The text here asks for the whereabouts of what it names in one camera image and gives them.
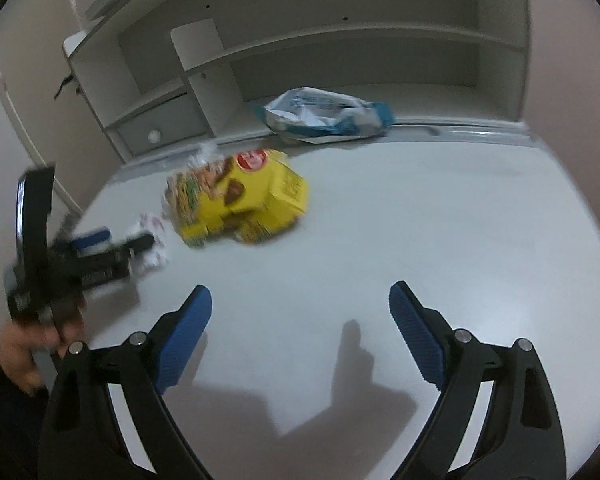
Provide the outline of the left hand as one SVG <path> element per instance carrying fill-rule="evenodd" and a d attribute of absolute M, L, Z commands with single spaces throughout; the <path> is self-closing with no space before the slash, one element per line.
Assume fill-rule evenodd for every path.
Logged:
<path fill-rule="evenodd" d="M 85 300 L 74 298 L 78 312 L 60 328 L 53 325 L 7 323 L 0 333 L 0 365 L 7 378 L 21 391 L 33 396 L 44 387 L 43 377 L 33 359 L 33 352 L 57 352 L 63 358 L 69 344 L 84 338 L 82 310 Z"/>

